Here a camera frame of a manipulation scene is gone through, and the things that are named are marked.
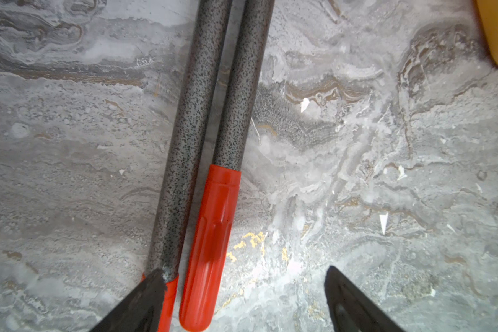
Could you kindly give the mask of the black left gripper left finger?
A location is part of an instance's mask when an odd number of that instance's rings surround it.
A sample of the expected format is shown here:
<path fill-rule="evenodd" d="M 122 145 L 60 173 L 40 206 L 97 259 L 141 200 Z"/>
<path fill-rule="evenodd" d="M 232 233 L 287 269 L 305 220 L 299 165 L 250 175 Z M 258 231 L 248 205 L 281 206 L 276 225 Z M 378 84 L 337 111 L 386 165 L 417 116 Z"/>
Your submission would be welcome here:
<path fill-rule="evenodd" d="M 166 290 L 162 270 L 154 270 L 90 332 L 157 331 Z"/>

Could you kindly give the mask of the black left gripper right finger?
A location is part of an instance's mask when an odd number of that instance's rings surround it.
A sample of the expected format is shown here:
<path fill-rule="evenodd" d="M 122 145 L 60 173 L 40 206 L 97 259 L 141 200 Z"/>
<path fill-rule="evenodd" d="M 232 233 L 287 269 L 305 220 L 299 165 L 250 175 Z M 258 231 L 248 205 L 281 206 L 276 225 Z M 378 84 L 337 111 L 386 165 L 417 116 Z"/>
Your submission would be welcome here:
<path fill-rule="evenodd" d="M 335 331 L 403 332 L 336 267 L 330 266 L 327 270 L 324 288 Z"/>

